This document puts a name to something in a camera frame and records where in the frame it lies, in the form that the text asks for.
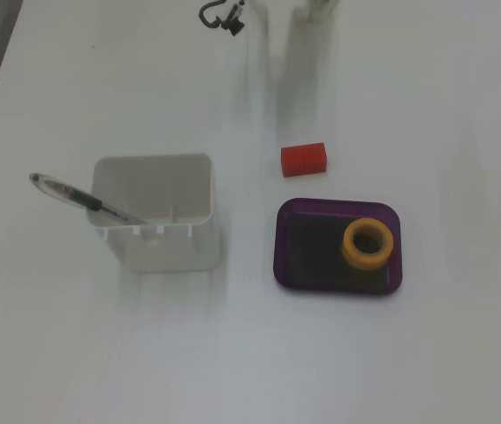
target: white container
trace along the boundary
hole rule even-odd
[[[106,157],[92,194],[149,224],[122,225],[95,212],[89,222],[133,272],[213,269],[220,261],[213,167],[207,155]]]

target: yellow tape roll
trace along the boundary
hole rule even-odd
[[[390,259],[393,235],[377,219],[361,218],[348,225],[341,248],[351,267],[363,271],[380,269]]]

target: red block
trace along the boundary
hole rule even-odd
[[[327,171],[327,152],[324,143],[282,148],[284,177],[318,174]]]

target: white surface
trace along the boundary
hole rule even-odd
[[[501,422],[501,1],[347,0],[279,86],[257,28],[200,6],[25,1],[0,72],[0,422]],[[279,148],[312,141],[329,172],[283,179]],[[212,273],[127,275],[27,180],[192,151],[216,169]],[[282,290],[296,196],[395,208],[401,289]]]
[[[203,271],[220,262],[213,165],[207,155],[105,157],[95,165],[92,193],[149,223],[122,225],[87,212],[126,269],[136,274]]]

